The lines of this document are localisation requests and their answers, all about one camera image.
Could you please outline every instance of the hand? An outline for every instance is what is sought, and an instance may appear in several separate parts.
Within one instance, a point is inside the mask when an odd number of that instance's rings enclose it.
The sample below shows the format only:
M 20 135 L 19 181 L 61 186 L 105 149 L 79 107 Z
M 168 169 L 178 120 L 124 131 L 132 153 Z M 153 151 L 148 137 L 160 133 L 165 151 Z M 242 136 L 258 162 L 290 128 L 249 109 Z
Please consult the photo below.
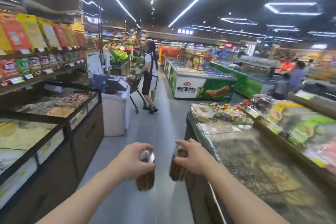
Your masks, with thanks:
M 194 139 L 176 141 L 176 143 L 187 150 L 188 156 L 187 158 L 174 158 L 175 163 L 193 174 L 205 176 L 205 171 L 217 163 L 213 156 Z
M 146 143 L 133 143 L 127 145 L 119 155 L 106 167 L 108 174 L 117 178 L 118 182 L 136 179 L 149 171 L 155 169 L 154 163 L 145 163 L 140 161 L 139 154 L 141 151 L 154 148 Z

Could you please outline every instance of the plastic jar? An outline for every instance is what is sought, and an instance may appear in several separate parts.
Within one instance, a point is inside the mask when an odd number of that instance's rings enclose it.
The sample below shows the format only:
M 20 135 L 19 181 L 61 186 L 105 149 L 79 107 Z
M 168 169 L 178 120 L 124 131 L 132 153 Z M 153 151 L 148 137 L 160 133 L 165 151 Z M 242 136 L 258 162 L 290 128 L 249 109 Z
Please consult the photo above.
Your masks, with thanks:
M 146 163 L 154 163 L 155 160 L 154 153 L 149 150 L 144 150 L 140 152 L 140 160 Z M 150 190 L 154 186 L 154 181 L 155 181 L 155 172 L 153 170 L 149 171 L 144 175 L 140 175 L 136 179 L 136 186 L 139 191 Z
M 177 145 L 175 147 L 169 171 L 169 176 L 174 182 L 183 181 L 188 173 L 185 168 L 174 162 L 174 158 L 186 158 L 187 156 L 188 152 L 183 146 Z

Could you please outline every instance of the sandal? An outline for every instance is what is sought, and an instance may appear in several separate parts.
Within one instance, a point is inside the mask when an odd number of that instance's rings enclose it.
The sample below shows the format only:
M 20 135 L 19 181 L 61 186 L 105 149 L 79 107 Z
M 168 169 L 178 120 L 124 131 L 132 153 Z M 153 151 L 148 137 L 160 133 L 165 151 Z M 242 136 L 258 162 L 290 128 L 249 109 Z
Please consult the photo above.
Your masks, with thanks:
M 159 109 L 156 108 L 156 106 L 154 106 L 154 109 L 151 109 L 151 110 L 149 111 L 149 113 L 153 114 L 153 113 L 158 112 L 158 111 L 159 111 Z

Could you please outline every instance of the jar lid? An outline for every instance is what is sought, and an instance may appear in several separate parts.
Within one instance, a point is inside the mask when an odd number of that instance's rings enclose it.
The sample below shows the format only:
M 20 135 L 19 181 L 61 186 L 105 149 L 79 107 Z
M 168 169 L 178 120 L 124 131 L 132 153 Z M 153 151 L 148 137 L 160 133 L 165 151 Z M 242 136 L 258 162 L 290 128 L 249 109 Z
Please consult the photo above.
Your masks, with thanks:
M 154 152 L 150 150 L 140 152 L 140 160 L 142 162 L 153 163 L 155 160 Z
M 188 156 L 188 152 L 183 146 L 176 145 L 174 149 L 174 156 L 179 158 L 186 158 Z

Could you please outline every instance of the long black hair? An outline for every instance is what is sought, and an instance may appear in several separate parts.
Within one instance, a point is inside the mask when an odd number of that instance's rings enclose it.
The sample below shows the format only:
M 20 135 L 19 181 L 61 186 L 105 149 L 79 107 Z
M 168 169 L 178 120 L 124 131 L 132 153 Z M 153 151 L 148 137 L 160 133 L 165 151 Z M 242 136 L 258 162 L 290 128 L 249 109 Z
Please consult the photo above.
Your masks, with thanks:
M 155 46 L 155 43 L 153 41 L 147 41 L 148 43 L 148 53 L 153 53 L 153 58 L 155 60 L 155 66 L 156 66 L 156 69 L 159 69 L 159 66 L 158 66 L 158 56 L 156 55 L 156 46 Z

